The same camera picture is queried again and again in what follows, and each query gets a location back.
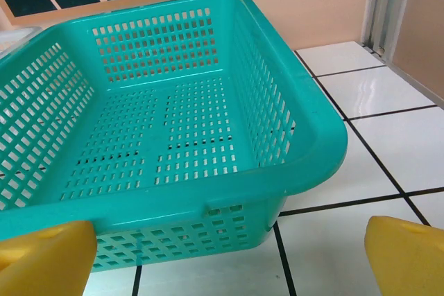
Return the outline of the white plastic mesh basket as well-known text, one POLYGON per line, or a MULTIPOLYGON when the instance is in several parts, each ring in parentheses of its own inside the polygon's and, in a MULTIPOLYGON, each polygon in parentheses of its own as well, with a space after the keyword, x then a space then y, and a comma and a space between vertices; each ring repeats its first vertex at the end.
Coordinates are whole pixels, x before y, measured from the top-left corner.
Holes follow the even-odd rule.
POLYGON ((29 42, 42 31, 41 27, 31 26, 10 31, 0 31, 0 59, 12 53, 15 49, 29 42))

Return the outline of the aluminium table side rail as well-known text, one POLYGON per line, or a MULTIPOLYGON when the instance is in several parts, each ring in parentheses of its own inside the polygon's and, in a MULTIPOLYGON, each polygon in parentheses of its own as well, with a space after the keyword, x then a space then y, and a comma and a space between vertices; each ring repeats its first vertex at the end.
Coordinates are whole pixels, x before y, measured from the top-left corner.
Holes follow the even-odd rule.
POLYGON ((394 64, 383 60, 381 56, 379 56, 374 50, 366 46, 364 43, 359 42, 358 45, 362 46, 367 52, 369 52, 374 58, 379 60, 382 64, 385 64, 389 69, 395 72, 399 77, 403 80, 407 81, 412 87, 417 89, 421 94, 425 95, 429 100, 435 103, 438 107, 444 110, 444 98, 441 98, 439 95, 435 94, 432 90, 428 89, 422 83, 417 81, 415 78, 396 67, 394 64))

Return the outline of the aluminium corner post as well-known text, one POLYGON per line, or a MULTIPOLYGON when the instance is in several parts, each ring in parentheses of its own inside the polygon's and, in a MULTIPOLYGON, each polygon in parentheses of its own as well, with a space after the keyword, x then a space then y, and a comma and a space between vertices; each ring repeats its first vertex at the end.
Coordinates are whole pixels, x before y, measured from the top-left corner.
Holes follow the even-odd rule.
POLYGON ((361 42, 386 62, 395 53, 407 0, 367 0, 361 42))

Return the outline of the teal plastic mesh basket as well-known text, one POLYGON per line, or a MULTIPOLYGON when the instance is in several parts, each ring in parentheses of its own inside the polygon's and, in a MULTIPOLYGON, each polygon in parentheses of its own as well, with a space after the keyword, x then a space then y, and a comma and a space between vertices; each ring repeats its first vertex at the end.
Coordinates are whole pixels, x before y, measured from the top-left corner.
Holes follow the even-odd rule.
POLYGON ((246 250, 347 144, 253 0, 67 21, 0 59, 0 240, 88 220, 95 271, 246 250))

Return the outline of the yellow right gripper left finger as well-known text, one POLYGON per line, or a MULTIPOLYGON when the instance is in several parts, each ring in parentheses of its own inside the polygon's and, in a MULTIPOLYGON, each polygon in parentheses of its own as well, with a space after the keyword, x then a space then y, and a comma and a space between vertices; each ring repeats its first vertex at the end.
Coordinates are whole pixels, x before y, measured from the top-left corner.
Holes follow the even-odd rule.
POLYGON ((96 250, 89 221, 0 241, 0 296, 82 296, 96 250))

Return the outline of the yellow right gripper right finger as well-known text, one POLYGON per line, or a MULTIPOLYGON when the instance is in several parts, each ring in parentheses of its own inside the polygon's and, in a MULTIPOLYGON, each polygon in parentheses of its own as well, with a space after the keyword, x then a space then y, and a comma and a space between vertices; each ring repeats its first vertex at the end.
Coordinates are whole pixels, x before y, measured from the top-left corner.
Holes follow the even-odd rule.
POLYGON ((373 216, 364 247, 382 296, 444 296, 444 229, 373 216))

